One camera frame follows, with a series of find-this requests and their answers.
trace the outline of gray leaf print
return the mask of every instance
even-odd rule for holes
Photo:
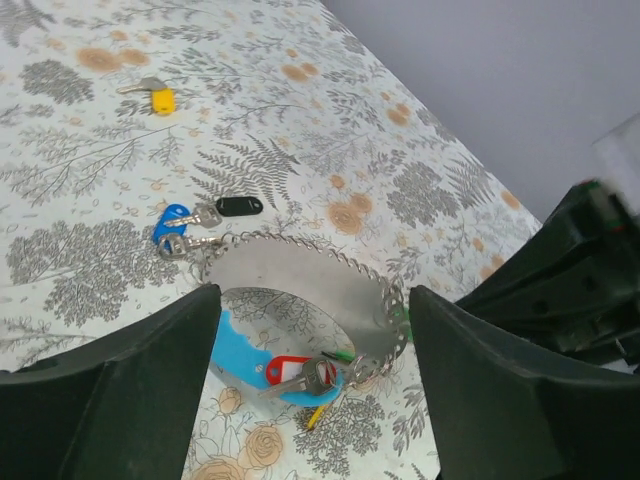
[[[231,46],[239,52],[253,53],[261,50],[264,53],[271,53],[273,50],[282,48],[283,41],[284,37],[270,37],[265,35],[263,38],[259,38],[252,42],[232,43]]]
[[[364,45],[353,35],[345,35],[342,37],[342,44],[344,48],[350,52],[357,53],[358,55],[364,55],[366,53]]]
[[[253,23],[254,25],[260,25],[261,23],[264,23],[264,13],[262,13],[260,10],[252,10],[249,17],[251,18],[251,23]]]
[[[0,170],[0,180],[8,182],[11,190],[30,200],[32,206],[69,194],[90,195],[111,168],[131,170],[142,158],[163,166],[174,165],[182,145],[171,128],[149,131],[131,119],[96,127],[91,131],[93,136],[69,134],[53,127],[27,128],[20,132],[21,144],[35,147],[34,155],[45,165],[8,165]],[[156,146],[146,149],[143,139],[159,133],[164,138],[156,138]]]
[[[223,195],[253,195],[266,198],[277,210],[276,193],[285,200],[290,200],[287,190],[289,174],[298,175],[292,164],[299,165],[293,155],[289,155],[273,141],[262,142],[249,135],[256,147],[222,143],[236,152],[239,157],[227,155],[209,155],[198,152],[211,166],[194,165],[201,173],[213,181],[191,177],[196,185],[203,188],[206,194],[196,194],[205,202],[215,202]]]
[[[422,263],[419,260],[424,254],[418,247],[403,248],[400,250],[400,257],[387,260],[387,268],[391,273],[400,275],[404,281],[413,282],[422,273]]]
[[[44,13],[31,3],[31,0],[22,0],[22,5],[14,0],[0,0],[0,28],[2,37],[12,47],[20,44],[20,35],[31,27],[47,31],[43,20],[56,23],[53,16]]]
[[[167,74],[165,81],[190,85],[193,81],[202,82],[204,88],[215,98],[216,103],[227,104],[231,97],[242,92],[242,75],[238,70],[212,55],[188,47],[165,62],[162,71]],[[201,97],[202,91],[194,92]]]
[[[427,477],[425,477],[424,473],[422,473],[422,471],[417,467],[415,463],[411,464],[411,468],[413,469],[413,473],[416,474],[416,480],[428,480]],[[387,477],[389,477],[391,480],[402,480],[402,478],[400,478],[398,475],[396,475],[395,473],[391,473],[388,470],[385,470],[384,474]]]
[[[151,102],[140,102],[138,100],[122,100],[120,106],[116,108],[118,117],[132,117],[133,115],[153,115]]]
[[[207,30],[199,25],[180,25],[179,27],[152,28],[151,35],[156,35],[163,40],[185,40],[189,43],[198,43],[202,40],[218,40],[220,32],[218,30]]]
[[[57,60],[25,65],[19,77],[24,80],[25,92],[47,95],[56,103],[73,105],[93,100],[92,82]]]
[[[341,173],[347,165],[355,165],[363,153],[375,151],[368,134],[355,134],[350,128],[341,128],[329,135],[317,130],[303,130],[302,139],[311,148],[302,152],[300,161],[320,175]]]
[[[14,105],[9,108],[0,109],[0,125],[4,127],[15,127],[24,120],[24,117],[28,118],[49,118],[53,115],[53,107],[49,105],[30,105],[25,110],[22,105]]]
[[[333,13],[327,10],[327,8],[324,5],[322,9],[322,17],[324,18],[324,21],[327,23],[327,27],[329,27],[329,30],[331,30],[332,32],[351,34],[349,29],[345,27],[344,24],[340,22]]]
[[[87,24],[87,22],[82,20],[81,18],[71,18],[71,17],[65,18],[62,21],[62,23],[67,27],[71,27],[71,28],[82,28]]]
[[[369,125],[374,125],[381,132],[385,131],[378,119],[376,109],[362,95],[338,90],[329,90],[327,95],[333,102],[333,111],[337,115],[341,115],[340,123],[342,125],[347,125],[352,129],[360,128],[358,121],[360,119]]]
[[[345,396],[327,409],[313,430],[307,429],[312,409],[298,411],[294,419],[298,433],[293,437],[296,451],[308,454],[307,462],[323,477],[333,473],[342,478],[350,474],[349,450],[364,456],[378,450],[382,437],[379,420],[385,418],[380,403],[373,395],[366,398]]]
[[[398,190],[387,194],[387,205],[398,219],[416,228],[416,220],[431,226],[438,215],[455,218],[460,206],[451,192],[439,187],[442,177],[422,162],[408,164],[393,179]]]
[[[436,131],[436,135],[438,135],[444,142],[452,143],[458,140],[455,135],[447,129],[447,127],[440,123],[440,120],[438,120],[433,113],[427,110],[427,108],[420,108],[416,111],[416,115],[425,126],[433,127]]]
[[[15,352],[29,346],[22,356],[18,356],[18,368],[26,367],[41,358],[68,349],[73,344],[82,344],[95,337],[71,333],[51,332],[51,323],[42,320],[34,324],[31,317],[3,318],[7,334],[0,339],[0,352]]]
[[[407,154],[402,150],[391,150],[391,153],[378,152],[377,156],[367,165],[367,171],[372,177],[390,177],[396,173],[396,168],[402,165]]]
[[[369,76],[364,73],[358,73],[355,70],[339,70],[329,73],[323,73],[322,76],[333,83],[346,83],[348,85],[356,85],[369,81]]]
[[[422,384],[416,383],[404,389],[405,408],[411,407],[409,417],[401,415],[393,422],[393,449],[402,455],[402,451],[408,449],[411,440],[422,437],[427,427],[427,401],[425,400]]]
[[[128,220],[93,227],[55,222],[11,243],[6,257],[11,280],[21,285],[53,279],[44,310],[66,325],[115,320],[128,288],[173,283],[179,272],[175,263],[157,255],[152,230],[136,230]]]
[[[217,13],[196,8],[194,3],[185,0],[140,0],[137,4],[127,5],[122,8],[122,11],[115,12],[112,18],[117,23],[130,25],[137,17],[147,21],[158,19],[170,21],[176,14],[181,14],[183,20],[190,21],[194,16],[218,16]]]
[[[479,207],[493,199],[491,176],[475,158],[451,159],[446,168],[462,208]]]

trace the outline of black key fob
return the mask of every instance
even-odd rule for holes
[[[258,215],[264,206],[256,197],[225,197],[218,199],[216,209],[223,217],[244,217]]]

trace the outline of white wall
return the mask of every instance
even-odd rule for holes
[[[640,111],[640,0],[324,0],[539,218]]]

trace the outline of orange flower print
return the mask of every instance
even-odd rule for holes
[[[162,200],[161,202],[158,202],[155,205],[150,205],[149,206],[149,213],[147,215],[153,216],[153,215],[157,215],[159,213],[162,213],[167,209],[168,206],[169,206],[169,204],[167,203],[166,200]]]
[[[220,392],[218,398],[218,408],[223,415],[231,415],[240,408],[242,404],[242,395],[235,387],[227,387]]]
[[[440,282],[433,277],[429,277],[429,285],[432,290],[440,290]]]
[[[407,245],[409,245],[409,240],[407,239],[407,236],[404,234],[404,232],[396,233],[396,243],[400,248],[407,248]]]
[[[331,185],[337,188],[338,190],[342,190],[344,186],[347,184],[344,181],[344,178],[342,178],[340,175],[331,175],[331,178],[329,179],[329,181],[331,182]]]
[[[315,65],[311,64],[311,63],[303,63],[301,65],[302,70],[304,70],[304,73],[306,73],[307,75],[317,75],[318,73],[320,73],[318,71],[318,69],[316,68]]]
[[[391,120],[393,123],[395,123],[399,127],[406,127],[409,123],[409,120],[407,120],[407,117],[405,117],[399,111],[393,108],[390,108],[389,110],[387,110],[387,117],[389,117],[389,120]]]
[[[94,72],[117,72],[122,67],[120,59],[103,48],[81,48],[76,58],[80,65]]]
[[[244,480],[245,471],[235,458],[214,457],[193,473],[191,480]]]
[[[512,208],[513,210],[520,209],[520,201],[509,190],[503,190],[500,196],[502,197],[502,200],[504,200],[504,203],[509,206],[509,208]]]
[[[398,105],[396,105],[396,110],[405,117],[411,115],[411,110],[409,110],[409,107],[407,107],[404,103],[399,103]]]
[[[354,193],[351,195],[351,205],[360,213],[369,213],[373,210],[373,202],[364,193]]]
[[[145,35],[145,34],[140,33],[140,34],[136,35],[136,38],[143,45],[149,45],[151,43],[151,38],[149,38],[149,35]]]
[[[309,79],[309,77],[307,77],[307,74],[304,73],[301,68],[298,68],[295,65],[284,65],[281,70],[282,73],[284,73],[294,82],[306,82]]]
[[[496,269],[504,265],[504,258],[502,258],[502,255],[498,255],[497,253],[493,255],[491,257],[491,265],[493,265],[493,267]]]
[[[482,267],[482,269],[480,270],[480,278],[482,280],[486,280],[487,278],[489,278],[491,275],[493,275],[493,272],[495,272],[495,268],[492,267]]]
[[[482,240],[476,237],[471,241],[471,243],[476,250],[478,250],[479,252],[484,252],[484,243],[482,243]]]
[[[185,173],[187,173],[187,168],[182,165],[176,165],[175,167],[173,167],[173,171],[178,175],[184,175]]]
[[[131,65],[143,66],[149,65],[151,62],[146,53],[141,52],[136,48],[121,50],[118,56],[123,63],[129,63]]]
[[[119,42],[124,42],[125,40],[129,39],[129,36],[122,30],[114,30],[113,32],[111,32],[111,38]]]
[[[353,205],[332,203],[327,210],[329,221],[346,235],[357,235],[362,230],[362,219]]]
[[[62,51],[67,48],[67,46],[56,38],[47,38],[45,42],[47,47],[53,48],[54,50]]]
[[[238,465],[246,469],[268,467],[278,461],[283,448],[278,429],[261,425],[247,436],[245,446],[238,455]]]
[[[143,180],[146,180],[147,182],[151,183],[151,190],[155,191],[155,192],[160,192],[164,189],[164,187],[166,187],[167,185],[169,185],[167,182],[164,182],[162,178],[159,178],[158,180],[155,180],[153,178],[143,178]]]

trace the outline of blue key tag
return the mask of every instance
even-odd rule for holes
[[[231,312],[222,312],[211,354],[213,363],[244,383],[259,390],[266,390],[271,386],[267,381],[267,366],[273,358],[271,352],[253,347],[245,335],[236,333],[231,326]],[[338,398],[343,385],[344,376],[338,370],[336,386],[327,393],[316,397],[308,392],[288,392],[279,398],[300,407],[319,407]]]
[[[167,233],[177,233],[181,236],[184,235],[184,232],[187,230],[186,225],[180,225],[179,227],[167,227],[164,223],[175,218],[186,217],[187,215],[190,215],[190,212],[189,209],[184,205],[179,205],[177,203],[169,205],[162,213],[160,221],[156,225],[156,228],[153,230],[153,234],[151,235],[153,243],[158,245],[160,237],[162,235],[166,235]]]

